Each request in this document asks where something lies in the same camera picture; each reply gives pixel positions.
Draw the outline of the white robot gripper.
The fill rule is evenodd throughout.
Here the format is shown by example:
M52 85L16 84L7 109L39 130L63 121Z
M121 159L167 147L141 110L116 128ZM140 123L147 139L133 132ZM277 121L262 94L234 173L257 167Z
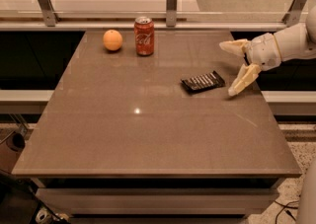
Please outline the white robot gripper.
M281 64L281 57L277 41L273 34L266 33L248 41L245 38L223 41L220 48L239 57L247 55L250 65L243 64L236 79L228 89L228 94L233 97L251 85L262 71L277 68Z

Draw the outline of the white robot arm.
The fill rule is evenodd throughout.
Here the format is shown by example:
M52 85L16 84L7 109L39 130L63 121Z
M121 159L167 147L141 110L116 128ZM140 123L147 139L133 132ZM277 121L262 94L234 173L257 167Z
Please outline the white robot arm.
M233 97L252 84L262 71L279 67L292 59L316 58L316 7L313 7L304 23L295 24L274 34L265 33L252 40L245 38L223 41L220 48L239 57L246 57L236 79L228 89Z

